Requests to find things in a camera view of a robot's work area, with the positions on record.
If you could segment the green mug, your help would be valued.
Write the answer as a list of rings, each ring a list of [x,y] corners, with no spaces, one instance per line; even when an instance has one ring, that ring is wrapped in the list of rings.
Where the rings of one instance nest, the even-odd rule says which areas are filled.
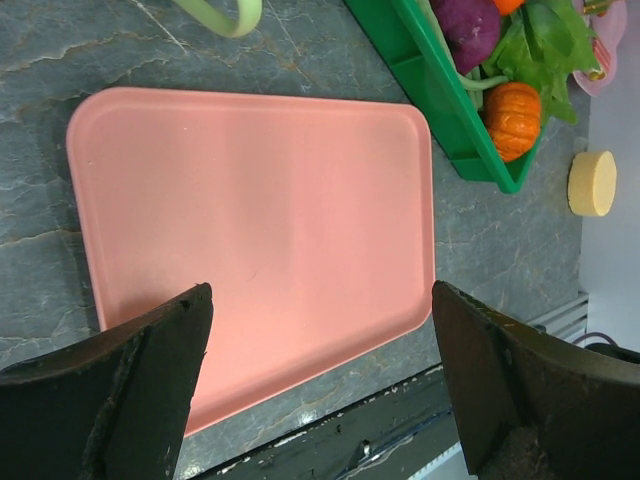
[[[229,17],[204,0],[175,0],[196,22],[225,38],[240,38],[258,25],[262,16],[261,0],[237,1],[237,15]]]

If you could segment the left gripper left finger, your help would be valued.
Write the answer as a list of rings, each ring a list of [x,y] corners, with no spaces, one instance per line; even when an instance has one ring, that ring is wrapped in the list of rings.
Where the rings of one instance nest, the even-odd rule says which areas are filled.
[[[1,372],[4,479],[170,479],[213,318],[197,284]]]

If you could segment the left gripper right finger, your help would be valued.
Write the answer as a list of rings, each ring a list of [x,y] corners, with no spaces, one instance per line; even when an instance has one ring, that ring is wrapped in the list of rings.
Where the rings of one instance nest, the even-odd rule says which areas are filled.
[[[525,325],[455,286],[433,321],[467,469],[480,479],[636,479],[639,365]]]

